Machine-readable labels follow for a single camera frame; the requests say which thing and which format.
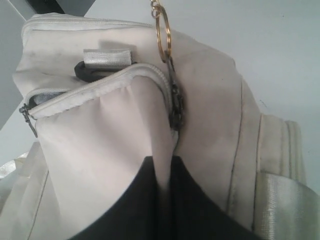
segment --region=silver strap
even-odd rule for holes
[[[254,231],[266,240],[318,240],[319,196],[287,177],[257,173]]]
[[[122,70],[133,63],[130,49],[85,49],[84,64],[87,68]]]

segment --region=metal zipper pull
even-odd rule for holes
[[[24,116],[25,122],[29,125],[29,127],[31,128],[33,134],[37,138],[38,137],[37,131],[36,131],[35,127],[32,125],[30,117],[29,117],[30,115],[29,115],[29,107],[28,107],[28,105],[24,104],[23,107],[21,107],[19,109],[19,112]]]
[[[171,85],[171,97],[172,97],[172,113],[170,116],[170,126],[179,131],[184,125],[184,98],[180,91],[177,81],[177,75],[174,67],[174,61],[169,56],[167,51],[164,51],[166,55],[166,65],[169,71],[170,85]]]

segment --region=zipper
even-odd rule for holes
[[[93,83],[86,84],[82,87],[79,87],[77,89],[62,93],[61,95],[48,100],[42,104],[39,104],[35,107],[31,107],[29,105],[30,99],[38,94],[50,94],[53,92],[52,89],[37,89],[35,91],[30,92],[26,98],[25,98],[25,103],[23,107],[20,108],[19,112],[24,116],[25,122],[29,125],[30,129],[34,133],[36,137],[37,131],[35,127],[32,125],[30,118],[32,119],[37,119],[35,115],[40,112],[41,110],[44,110],[54,104],[58,104],[61,101],[65,101],[68,98],[71,98],[75,95],[81,95],[82,93],[91,90],[91,89],[96,89],[99,88],[102,85],[107,84],[108,82],[111,81],[116,81],[117,78],[122,78],[122,79],[127,79],[131,78],[133,79],[135,76],[143,76],[143,77],[149,77],[161,90],[164,101],[165,101],[165,106],[168,112],[168,115],[171,116],[173,113],[173,95],[172,95],[172,84],[171,82],[165,77],[163,72],[158,69],[156,66],[147,64],[147,63],[136,63],[132,66],[129,66],[125,68],[122,71],[116,72],[113,75],[103,78],[101,80],[95,81]]]
[[[30,110],[29,107],[26,104],[24,104],[23,107],[21,107],[19,109],[19,112],[23,115],[25,122],[29,125],[29,127],[32,130],[34,136],[37,138],[38,134],[37,134],[37,131],[36,131],[35,127],[31,123],[31,120],[30,120],[30,117],[29,117],[30,116],[29,115],[29,110]]]

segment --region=cream fabric bag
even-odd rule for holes
[[[27,21],[22,40],[13,79],[25,103],[55,97],[28,110],[38,142],[2,209],[0,239],[72,237],[117,201],[146,156],[153,156],[164,209],[177,155],[210,199],[261,235],[263,227],[253,226],[266,207],[259,201],[261,212],[255,211],[257,187],[268,193],[263,174],[306,183],[298,125],[261,114],[224,53],[172,33],[185,105],[178,134],[169,124],[168,70],[152,26],[45,14]],[[137,63],[93,83],[75,77],[84,50],[115,49],[130,49]]]

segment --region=gold key ring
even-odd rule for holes
[[[158,43],[159,54],[162,59],[162,62],[166,62],[168,57],[171,57],[171,30],[169,25],[168,16],[166,13],[165,8],[159,4],[158,0],[151,0],[151,7],[152,7],[152,17],[155,18],[155,27],[156,27],[156,40]],[[161,28],[160,28],[160,16],[163,17],[164,24],[165,24],[165,32],[166,32],[166,50],[162,47],[161,41]]]

